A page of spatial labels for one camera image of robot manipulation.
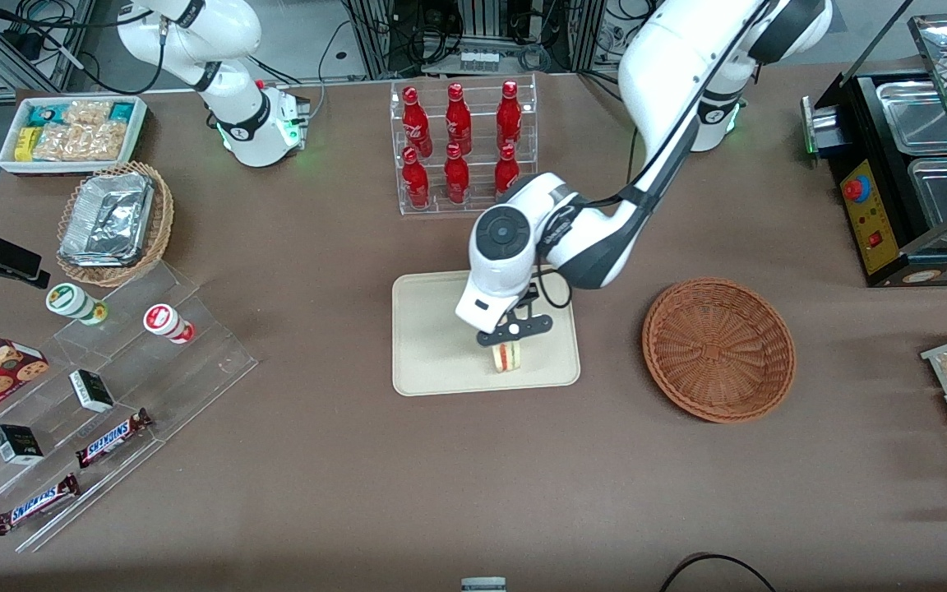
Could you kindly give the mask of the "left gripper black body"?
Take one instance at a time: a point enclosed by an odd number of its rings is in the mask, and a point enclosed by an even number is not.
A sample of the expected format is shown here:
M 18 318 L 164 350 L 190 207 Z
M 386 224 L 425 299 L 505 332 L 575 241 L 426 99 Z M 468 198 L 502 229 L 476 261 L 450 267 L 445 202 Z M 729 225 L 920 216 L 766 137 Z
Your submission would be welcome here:
M 510 310 L 510 324 L 514 325 L 516 319 L 524 319 L 534 314 L 534 303 L 540 298 L 540 289 L 538 284 L 529 284 L 523 296 L 516 301 L 515 306 Z

